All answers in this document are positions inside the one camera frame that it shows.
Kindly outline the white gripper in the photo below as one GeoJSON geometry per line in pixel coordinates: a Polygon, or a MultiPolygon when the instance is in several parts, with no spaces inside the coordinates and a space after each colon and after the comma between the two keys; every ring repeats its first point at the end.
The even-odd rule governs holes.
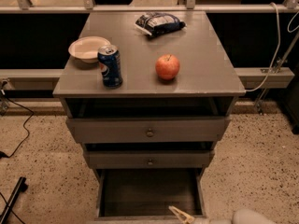
{"type": "Polygon", "coordinates": [[[194,218],[173,205],[169,206],[169,210],[182,224],[232,224],[231,219],[209,219],[203,217],[194,218]]]}

